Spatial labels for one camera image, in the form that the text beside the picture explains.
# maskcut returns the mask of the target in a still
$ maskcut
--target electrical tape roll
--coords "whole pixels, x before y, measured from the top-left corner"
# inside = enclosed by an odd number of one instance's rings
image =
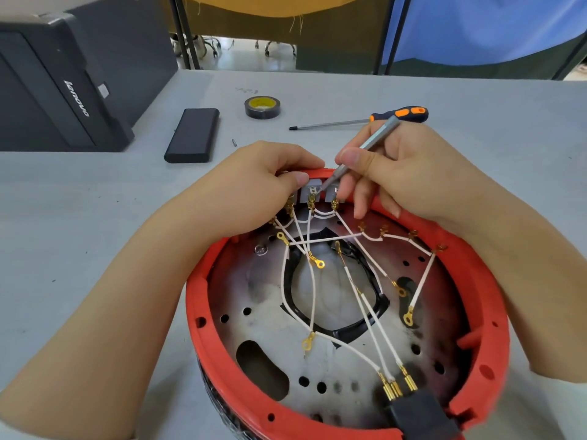
[[[253,119],[272,119],[281,112],[281,102],[275,97],[256,95],[245,101],[245,112]]]

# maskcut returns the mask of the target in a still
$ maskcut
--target left hand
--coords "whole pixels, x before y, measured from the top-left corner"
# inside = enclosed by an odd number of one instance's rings
[[[236,150],[177,199],[199,221],[204,218],[213,237],[230,237],[267,223],[308,183],[297,169],[323,167],[323,160],[298,145],[257,141]]]

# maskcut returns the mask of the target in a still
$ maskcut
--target metal base plate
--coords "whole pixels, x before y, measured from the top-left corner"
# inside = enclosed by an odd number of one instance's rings
[[[326,212],[329,204],[320,203],[317,208]],[[339,212],[355,231],[359,222],[352,218],[352,206],[343,204]],[[298,219],[305,220],[308,207],[298,205],[296,213]],[[408,233],[394,221],[375,212],[368,213],[363,222],[371,237],[378,237],[379,229],[384,225],[390,234],[407,236]],[[305,233],[306,224],[301,227]],[[324,227],[341,236],[348,234],[336,218],[312,219],[311,233]],[[294,224],[288,227],[288,231],[293,237],[298,236]],[[290,409],[331,425],[363,429],[386,427],[380,404],[384,398],[381,381],[366,362],[349,350],[337,349],[332,342],[320,338],[313,341],[312,350],[304,357],[302,341],[308,332],[280,307],[281,267],[286,246],[275,237],[277,232],[273,226],[266,225],[241,235],[238,243],[227,243],[217,258],[209,274],[209,302],[220,339],[251,380]],[[416,247],[393,238],[384,238],[383,242],[372,242],[363,237],[359,240],[390,278],[407,277],[415,284],[420,281],[429,257]],[[360,320],[362,315],[338,254],[326,243],[313,244],[312,253],[326,263],[322,270],[314,268],[316,323],[336,329]],[[347,264],[357,287],[373,303],[375,293],[365,272],[356,263],[347,260]],[[467,333],[468,323],[454,283],[441,262],[435,260],[415,308],[418,328],[411,329],[400,318],[402,298],[390,281],[376,273],[390,300],[390,307],[380,318],[382,325],[416,384],[427,386],[441,404],[446,405],[464,383],[470,367],[469,356],[456,346],[456,340]],[[292,298],[296,306],[309,316],[312,286],[305,261],[300,262],[294,274]],[[377,329],[376,336],[389,370],[403,386],[401,372]],[[243,356],[244,348],[241,348],[237,355],[237,350],[246,341],[256,342],[268,359],[287,376],[289,383],[284,397],[275,397],[271,388],[275,377],[265,369],[261,360],[248,361],[244,367],[242,358],[247,353]],[[351,345],[379,363],[368,332]],[[259,383],[263,377],[267,382]]]

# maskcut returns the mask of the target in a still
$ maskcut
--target black power bank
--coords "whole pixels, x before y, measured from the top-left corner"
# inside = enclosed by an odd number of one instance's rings
[[[165,161],[169,163],[210,162],[219,116],[220,112],[216,108],[184,110],[163,157]]]

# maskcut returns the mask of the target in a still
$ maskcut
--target yellow cloth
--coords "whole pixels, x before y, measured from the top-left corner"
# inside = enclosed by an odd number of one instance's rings
[[[339,7],[355,0],[192,0],[222,9],[262,17],[295,17]]]

